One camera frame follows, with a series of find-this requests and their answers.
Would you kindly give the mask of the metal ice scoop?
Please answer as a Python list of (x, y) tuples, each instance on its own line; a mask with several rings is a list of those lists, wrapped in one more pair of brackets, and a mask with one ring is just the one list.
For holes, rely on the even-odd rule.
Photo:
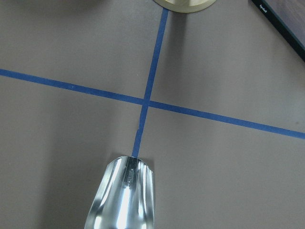
[(86, 229), (153, 229), (153, 171), (141, 159), (110, 162), (89, 210)]

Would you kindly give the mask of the wooden mug tree stand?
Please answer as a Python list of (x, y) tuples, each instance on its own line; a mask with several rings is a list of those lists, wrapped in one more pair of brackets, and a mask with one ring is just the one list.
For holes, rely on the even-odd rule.
[(158, 5), (179, 13), (193, 13), (213, 5), (216, 0), (154, 0)]

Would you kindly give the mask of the black tray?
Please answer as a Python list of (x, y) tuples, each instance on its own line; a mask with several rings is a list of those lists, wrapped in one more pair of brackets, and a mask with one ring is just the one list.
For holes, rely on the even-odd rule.
[(252, 0), (299, 57), (305, 59), (305, 1)]

